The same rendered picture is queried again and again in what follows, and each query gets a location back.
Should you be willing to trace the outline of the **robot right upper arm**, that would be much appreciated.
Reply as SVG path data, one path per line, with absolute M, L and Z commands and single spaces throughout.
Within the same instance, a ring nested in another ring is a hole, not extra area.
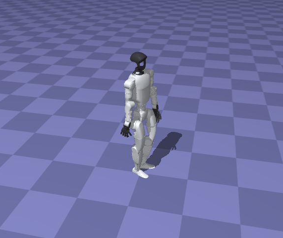
M 125 81 L 124 83 L 124 88 L 125 88 L 125 104 L 129 103 L 131 105 L 131 108 L 135 107 L 134 101 L 132 101 L 132 96 L 133 96 L 133 89 L 135 87 L 135 79 L 134 78 L 129 78 L 128 80 Z

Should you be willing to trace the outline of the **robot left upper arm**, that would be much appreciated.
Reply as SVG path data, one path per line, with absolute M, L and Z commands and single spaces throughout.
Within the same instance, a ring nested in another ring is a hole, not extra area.
M 153 71 L 152 69 L 148 69 L 148 68 L 146 68 L 146 70 L 148 70 L 148 71 L 149 71 L 149 73 L 150 73 L 150 77 L 151 77 L 151 88 L 150 88 L 150 94 L 155 94 L 155 92 L 156 92 L 157 88 L 156 88 L 156 86 L 153 86 L 153 83 L 154 83 L 154 78 L 153 78 L 153 76 L 154 76 L 154 71 Z

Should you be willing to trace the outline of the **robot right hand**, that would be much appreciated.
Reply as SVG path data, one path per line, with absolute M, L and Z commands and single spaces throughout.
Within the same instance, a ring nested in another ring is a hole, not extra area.
M 130 125 L 131 125 L 131 123 L 129 124 L 129 126 L 127 127 L 127 126 L 125 126 L 125 125 L 123 125 L 123 128 L 122 128 L 122 130 L 121 130 L 121 133 L 120 134 L 122 134 L 124 137 L 129 137 L 128 136 L 128 133 L 130 134 L 130 136 L 132 136 L 132 134 L 130 133 L 130 130 L 129 130 L 129 128 L 130 128 Z M 123 133 L 122 133 L 123 132 Z

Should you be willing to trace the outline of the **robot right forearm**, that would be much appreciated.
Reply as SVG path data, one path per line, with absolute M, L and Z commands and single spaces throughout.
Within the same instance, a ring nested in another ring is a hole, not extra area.
M 130 108 L 131 108 L 131 105 L 129 103 L 126 103 L 125 108 L 124 108 L 125 117 L 126 117 L 124 125 L 127 126 L 127 127 L 129 126 L 130 122 L 132 121 L 132 109 L 130 109 Z

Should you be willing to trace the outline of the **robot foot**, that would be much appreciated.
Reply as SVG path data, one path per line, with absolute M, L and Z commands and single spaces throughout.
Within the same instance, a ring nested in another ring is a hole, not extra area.
M 145 165 L 141 165 L 140 168 L 141 169 L 153 169 L 153 168 L 155 168 L 155 165 L 145 163 Z
M 143 177 L 143 178 L 148 178 L 148 177 L 149 177 L 149 176 L 148 176 L 146 173 L 144 173 L 142 170 L 136 171 L 136 170 L 135 170 L 135 167 L 132 169 L 132 171 L 133 171 L 134 173 L 138 174 L 139 176 Z

